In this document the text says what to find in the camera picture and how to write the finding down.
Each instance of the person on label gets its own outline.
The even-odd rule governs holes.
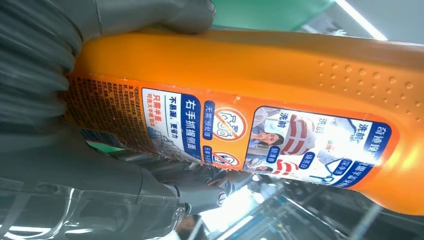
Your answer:
[[[278,146],[284,143],[284,137],[278,133],[265,132],[263,123],[252,128],[249,148],[256,148],[258,145]]]

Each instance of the robotic hand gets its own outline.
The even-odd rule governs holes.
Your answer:
[[[214,16],[209,0],[0,1],[0,239],[150,239],[175,229],[193,210],[181,181],[160,183],[87,147],[60,119],[57,94],[84,42],[150,25],[195,34]]]

